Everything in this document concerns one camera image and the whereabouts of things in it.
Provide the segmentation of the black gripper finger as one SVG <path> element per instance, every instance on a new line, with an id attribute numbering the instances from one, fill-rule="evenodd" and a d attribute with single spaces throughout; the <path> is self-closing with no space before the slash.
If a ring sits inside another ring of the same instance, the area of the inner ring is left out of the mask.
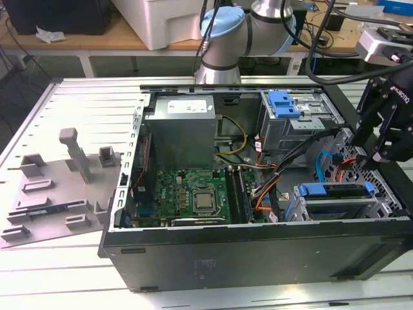
<path id="1" fill-rule="evenodd" d="M 412 159 L 412 107 L 385 106 L 378 114 L 383 122 L 372 159 L 374 161 Z"/>
<path id="2" fill-rule="evenodd" d="M 350 140 L 350 144 L 355 147 L 362 147 L 372 135 L 374 129 L 379 125 L 379 137 L 372 148 L 370 155 L 365 156 L 360 165 L 363 169 L 377 169 L 383 162 L 381 153 L 385 145 L 387 129 L 385 121 L 379 115 L 379 111 L 387 98 L 387 82 L 384 79 L 370 79 L 359 101 L 356 112 L 359 121 L 356 124 L 356 131 Z"/>

